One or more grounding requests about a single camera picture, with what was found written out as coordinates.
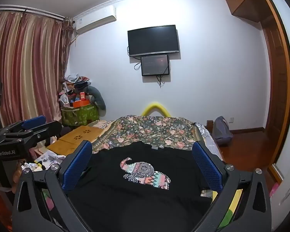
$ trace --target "yellow arch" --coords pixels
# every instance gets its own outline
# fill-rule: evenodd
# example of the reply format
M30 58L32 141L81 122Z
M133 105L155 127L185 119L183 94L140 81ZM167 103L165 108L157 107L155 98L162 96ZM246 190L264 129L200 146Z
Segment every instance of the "yellow arch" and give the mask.
M165 117L171 117L171 115L169 114L169 112L164 108L163 105L159 104L158 102L154 102L149 104L145 110L142 113L142 116L148 116L149 112L154 109L157 108L158 110L161 111L161 113L165 116Z

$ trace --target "blue textured pad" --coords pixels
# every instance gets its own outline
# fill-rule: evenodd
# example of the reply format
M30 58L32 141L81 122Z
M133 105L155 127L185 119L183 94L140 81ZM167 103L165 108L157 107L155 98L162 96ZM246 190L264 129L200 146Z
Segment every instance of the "blue textured pad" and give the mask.
M46 118L41 115L32 119L28 119L26 120L23 124L22 124L22 128L25 130L29 130L31 128L37 127L39 125L43 125L46 123Z
M91 158L91 154L92 145L87 141L63 174L62 189L65 193L75 188L76 183Z
M192 155L210 189L220 193L223 188L221 174L198 142L192 146Z

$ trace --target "human hand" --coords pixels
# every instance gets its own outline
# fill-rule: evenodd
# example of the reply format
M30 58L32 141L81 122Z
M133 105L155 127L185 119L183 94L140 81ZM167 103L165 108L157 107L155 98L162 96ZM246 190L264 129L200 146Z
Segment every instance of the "human hand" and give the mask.
M13 185L12 185L12 192L13 193L16 193L17 184L18 184L20 175L22 174L22 167L21 167L22 162L23 162L23 159L20 159L17 161L17 166L16 166L15 172L13 174Z

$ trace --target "silver bolt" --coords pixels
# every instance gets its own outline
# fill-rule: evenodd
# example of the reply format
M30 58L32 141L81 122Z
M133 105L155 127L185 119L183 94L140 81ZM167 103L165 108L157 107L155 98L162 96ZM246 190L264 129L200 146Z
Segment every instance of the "silver bolt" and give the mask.
M260 168L257 168L257 169L256 169L256 173L257 173L257 174L262 174L262 170L261 170Z
M30 168L29 168L29 167L26 167L26 168L23 170L24 173L29 173L29 171L30 171Z
M53 164L50 167L50 169L53 170L53 171L56 171L58 168L59 168L59 165L58 164Z
M234 170L234 166L233 165L230 165L230 164L226 165L226 168L229 171L233 171Z

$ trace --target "black t-shirt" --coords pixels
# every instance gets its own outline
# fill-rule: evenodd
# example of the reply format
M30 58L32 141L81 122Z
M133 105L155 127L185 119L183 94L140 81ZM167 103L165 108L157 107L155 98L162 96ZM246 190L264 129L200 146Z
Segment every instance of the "black t-shirt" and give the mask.
M189 232L207 188L191 151L135 142L93 154L68 197L94 232Z

